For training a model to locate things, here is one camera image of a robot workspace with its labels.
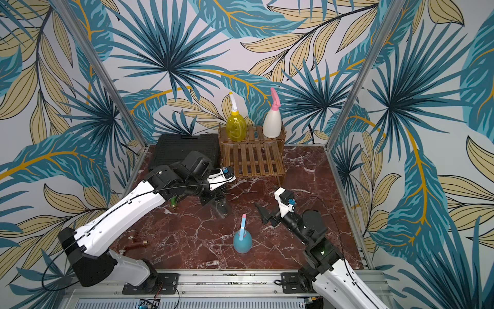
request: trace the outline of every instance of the copper pipe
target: copper pipe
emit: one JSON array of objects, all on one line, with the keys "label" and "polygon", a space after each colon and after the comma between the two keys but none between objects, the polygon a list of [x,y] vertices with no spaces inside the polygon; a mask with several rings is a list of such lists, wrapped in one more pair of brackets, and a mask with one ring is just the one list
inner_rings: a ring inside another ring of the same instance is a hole
[{"label": "copper pipe", "polygon": [[137,249],[137,248],[144,248],[147,245],[149,245],[149,241],[148,240],[144,240],[142,242],[135,242],[135,243],[126,245],[123,249],[120,249],[119,252],[120,252],[121,255],[125,255],[125,253],[128,250]]}]

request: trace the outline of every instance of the red marble surface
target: red marble surface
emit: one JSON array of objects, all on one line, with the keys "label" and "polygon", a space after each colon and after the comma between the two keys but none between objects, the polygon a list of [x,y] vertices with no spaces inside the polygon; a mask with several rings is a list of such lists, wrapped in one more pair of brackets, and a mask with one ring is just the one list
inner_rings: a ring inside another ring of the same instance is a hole
[{"label": "red marble surface", "polygon": [[[136,183],[147,174],[152,156],[148,153]],[[341,232],[345,257],[353,268],[361,268],[360,258],[345,210],[336,189],[329,163],[322,147],[285,147],[283,155],[287,171],[283,187],[295,192],[297,212],[307,209],[321,212],[328,227],[327,238],[341,248]],[[305,263],[304,246],[282,225],[263,225],[253,202],[274,210],[275,178],[238,179],[229,185],[227,198],[232,214],[217,219],[210,207],[202,207],[198,198],[189,196],[170,211],[168,203],[156,208],[130,229],[138,231],[139,240],[148,240],[146,248],[129,250],[127,256],[148,259],[156,268],[299,268]],[[314,197],[321,197],[326,206]],[[233,248],[233,235],[240,228],[242,214],[247,214],[246,229],[253,246],[246,254]],[[130,243],[126,232],[115,241],[118,252]]]}]

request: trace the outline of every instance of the white spray bottle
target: white spray bottle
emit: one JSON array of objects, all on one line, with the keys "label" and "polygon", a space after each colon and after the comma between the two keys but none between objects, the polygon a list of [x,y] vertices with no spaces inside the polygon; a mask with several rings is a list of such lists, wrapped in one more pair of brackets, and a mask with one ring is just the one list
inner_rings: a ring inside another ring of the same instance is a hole
[{"label": "white spray bottle", "polygon": [[268,138],[277,138],[281,133],[281,113],[280,113],[280,98],[274,88],[271,88],[271,97],[273,98],[273,104],[269,110],[266,118],[264,119],[264,125],[262,126],[262,133]]}]

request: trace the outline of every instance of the metal frame post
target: metal frame post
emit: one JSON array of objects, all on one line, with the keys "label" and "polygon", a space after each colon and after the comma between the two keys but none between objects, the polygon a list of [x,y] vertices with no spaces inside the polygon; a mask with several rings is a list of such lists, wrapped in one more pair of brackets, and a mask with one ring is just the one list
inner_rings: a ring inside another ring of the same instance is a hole
[{"label": "metal frame post", "polygon": [[343,129],[343,126],[345,125],[345,122],[348,118],[348,115],[350,114],[350,111],[352,109],[352,106],[357,99],[357,95],[359,91],[362,89],[362,85],[364,83],[364,80],[366,79],[367,75],[372,69],[372,66],[374,65],[377,56],[379,56],[379,53],[384,46],[384,44],[387,41],[387,38],[393,28],[393,25],[398,18],[401,9],[403,8],[403,5],[405,4],[405,0],[393,0],[391,4],[389,5],[389,8],[384,15],[384,18],[382,20],[381,25],[379,26],[379,29],[377,29],[377,33],[374,39],[374,43],[370,47],[369,51],[367,52],[367,56],[365,58],[364,63],[362,64],[362,67],[360,68],[360,71],[357,74],[357,77],[355,79],[355,82],[352,85],[352,88],[350,89],[348,96],[345,100],[345,103],[343,104],[343,107],[341,108],[341,112],[339,114],[338,119],[336,120],[336,123],[334,124],[333,130],[331,132],[331,135],[329,136],[328,142],[325,145],[325,151],[326,151],[326,156],[328,157],[329,161],[329,166],[331,168],[331,172],[333,173],[334,180],[336,181],[336,187],[338,188],[338,192],[341,196],[341,201],[343,203],[343,207],[345,209],[346,216],[348,218],[348,223],[350,224],[350,229],[352,230],[353,237],[355,239],[355,243],[357,244],[358,247],[362,248],[362,252],[364,254],[364,258],[367,262],[367,266],[370,269],[374,269],[374,264],[372,262],[372,256],[370,253],[367,251],[367,247],[365,246],[364,238],[361,235],[360,227],[357,226],[353,220],[352,212],[351,212],[351,205],[348,202],[348,199],[346,198],[345,195],[345,190],[343,188],[343,183],[341,182],[341,179],[338,175],[336,165],[334,163],[333,157],[331,155],[331,151],[334,148],[334,145],[336,144],[336,141],[338,139],[339,134],[341,133],[341,130]]}]

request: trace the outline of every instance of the pink spray nozzle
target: pink spray nozzle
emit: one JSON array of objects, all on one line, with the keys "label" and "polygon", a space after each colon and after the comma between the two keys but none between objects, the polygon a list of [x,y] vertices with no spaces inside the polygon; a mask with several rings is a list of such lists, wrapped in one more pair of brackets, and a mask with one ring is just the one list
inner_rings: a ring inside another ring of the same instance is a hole
[{"label": "pink spray nozzle", "polygon": [[273,98],[273,105],[271,105],[271,110],[277,111],[279,110],[281,103],[280,98],[278,97],[278,94],[273,87],[271,87],[271,96]]}]

